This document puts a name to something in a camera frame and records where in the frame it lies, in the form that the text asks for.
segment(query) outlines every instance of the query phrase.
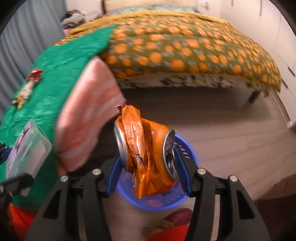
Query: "yellow fringe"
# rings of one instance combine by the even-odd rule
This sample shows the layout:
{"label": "yellow fringe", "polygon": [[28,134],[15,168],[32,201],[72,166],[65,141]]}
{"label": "yellow fringe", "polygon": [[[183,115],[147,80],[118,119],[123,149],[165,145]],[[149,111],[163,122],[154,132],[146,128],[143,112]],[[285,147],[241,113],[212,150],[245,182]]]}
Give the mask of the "yellow fringe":
{"label": "yellow fringe", "polygon": [[62,45],[67,43],[75,38],[79,38],[84,36],[85,34],[94,32],[95,30],[99,29],[102,24],[109,23],[112,25],[113,21],[121,20],[125,18],[137,18],[137,17],[144,17],[144,16],[175,16],[175,17],[191,17],[191,18],[200,18],[216,23],[222,23],[233,27],[233,25],[222,18],[212,17],[200,13],[194,12],[181,12],[181,11],[155,11],[155,10],[145,10],[145,11],[137,11],[137,12],[129,12],[115,16],[103,17],[99,19],[92,20],[88,23],[82,24],[81,26],[74,28],[68,32],[64,39],[57,42],[55,45]]}

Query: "bed sheet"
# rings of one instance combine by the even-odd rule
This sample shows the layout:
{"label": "bed sheet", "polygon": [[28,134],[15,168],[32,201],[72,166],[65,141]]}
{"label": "bed sheet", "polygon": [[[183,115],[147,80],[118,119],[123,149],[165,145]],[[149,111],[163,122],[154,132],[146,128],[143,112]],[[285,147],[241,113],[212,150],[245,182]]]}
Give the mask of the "bed sheet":
{"label": "bed sheet", "polygon": [[202,14],[138,11],[105,17],[70,31],[57,44],[115,23],[100,56],[117,80],[172,72],[232,75],[280,91],[279,70],[259,44],[228,21]]}
{"label": "bed sheet", "polygon": [[196,10],[192,7],[187,7],[187,6],[152,4],[151,6],[147,6],[147,7],[139,7],[139,6],[124,7],[124,8],[118,9],[116,11],[108,12],[105,16],[114,16],[114,15],[120,15],[123,13],[143,11],[143,10],[160,10],[160,11],[173,10],[173,11],[200,13],[198,10]]}

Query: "plastic case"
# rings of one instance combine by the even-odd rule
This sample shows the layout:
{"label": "plastic case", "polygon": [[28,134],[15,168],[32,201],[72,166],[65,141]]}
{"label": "plastic case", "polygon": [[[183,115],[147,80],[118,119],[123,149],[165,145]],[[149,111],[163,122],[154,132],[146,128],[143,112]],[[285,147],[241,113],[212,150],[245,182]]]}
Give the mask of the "plastic case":
{"label": "plastic case", "polygon": [[[52,150],[52,144],[33,119],[26,124],[17,138],[6,164],[6,178],[28,173],[36,178],[39,169]],[[30,188],[22,190],[27,196]]]}

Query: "metal screw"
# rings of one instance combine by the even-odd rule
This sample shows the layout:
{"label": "metal screw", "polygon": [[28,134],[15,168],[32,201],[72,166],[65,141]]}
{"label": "metal screw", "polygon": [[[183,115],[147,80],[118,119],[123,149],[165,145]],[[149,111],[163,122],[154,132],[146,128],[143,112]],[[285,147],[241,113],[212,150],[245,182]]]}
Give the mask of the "metal screw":
{"label": "metal screw", "polygon": [[66,182],[66,181],[68,181],[68,176],[67,175],[61,176],[61,181],[63,183]]}
{"label": "metal screw", "polygon": [[237,177],[234,175],[231,175],[229,178],[231,181],[236,182],[237,181]]}
{"label": "metal screw", "polygon": [[101,170],[100,169],[94,169],[93,170],[93,174],[94,175],[100,175],[101,174]]}
{"label": "metal screw", "polygon": [[199,169],[197,169],[197,172],[201,175],[204,175],[207,171],[203,168],[199,168]]}

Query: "green fabric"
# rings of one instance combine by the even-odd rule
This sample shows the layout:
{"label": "green fabric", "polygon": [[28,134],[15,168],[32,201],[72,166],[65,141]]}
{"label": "green fabric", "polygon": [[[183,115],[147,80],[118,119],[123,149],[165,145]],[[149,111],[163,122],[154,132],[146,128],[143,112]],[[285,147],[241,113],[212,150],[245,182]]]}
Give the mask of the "green fabric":
{"label": "green fabric", "polygon": [[[34,119],[54,145],[54,126],[61,108],[91,57],[108,46],[114,27],[97,30],[60,46],[49,47],[39,56],[32,69],[43,70],[42,80],[21,110],[12,106],[8,108],[0,128],[0,142],[13,147],[29,119]],[[58,179],[56,162],[52,152],[41,167],[28,197],[17,195],[13,204],[37,210]],[[0,181],[5,179],[6,162],[0,165]]]}

